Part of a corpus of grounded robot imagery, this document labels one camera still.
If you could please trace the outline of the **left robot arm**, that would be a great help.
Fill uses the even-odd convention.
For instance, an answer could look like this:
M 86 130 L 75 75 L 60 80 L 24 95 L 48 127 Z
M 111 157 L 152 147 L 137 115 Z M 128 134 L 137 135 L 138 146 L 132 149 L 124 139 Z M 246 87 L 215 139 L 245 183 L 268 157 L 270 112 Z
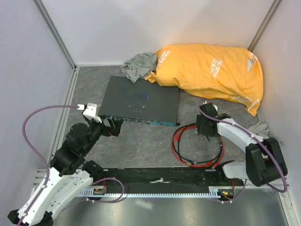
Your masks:
M 56 151 L 50 167 L 34 195 L 26 204 L 8 214 L 17 226 L 51 226 L 66 205 L 85 187 L 103 181 L 102 168 L 85 157 L 101 136 L 118 136 L 122 120 L 88 120 L 76 123 Z

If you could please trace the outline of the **dark grey network switch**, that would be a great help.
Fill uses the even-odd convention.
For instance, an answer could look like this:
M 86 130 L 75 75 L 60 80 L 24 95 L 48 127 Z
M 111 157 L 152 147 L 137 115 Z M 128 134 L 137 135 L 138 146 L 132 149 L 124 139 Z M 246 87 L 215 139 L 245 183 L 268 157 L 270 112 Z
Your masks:
M 180 90 L 138 79 L 111 76 L 99 110 L 101 116 L 125 121 L 178 126 Z

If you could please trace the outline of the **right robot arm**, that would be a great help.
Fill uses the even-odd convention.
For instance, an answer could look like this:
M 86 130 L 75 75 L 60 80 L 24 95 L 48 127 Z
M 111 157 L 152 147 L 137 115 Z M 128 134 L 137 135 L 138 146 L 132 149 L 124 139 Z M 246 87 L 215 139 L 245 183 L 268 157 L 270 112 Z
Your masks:
M 227 138 L 245 153 L 245 161 L 229 161 L 222 164 L 222 170 L 215 174 L 216 182 L 227 185 L 233 178 L 249 180 L 254 186 L 261 187 L 281 179 L 287 191 L 286 176 L 288 169 L 279 142 L 273 138 L 263 138 L 235 122 L 229 115 L 218 114 L 212 103 L 198 106 L 197 132 L 207 136 Z

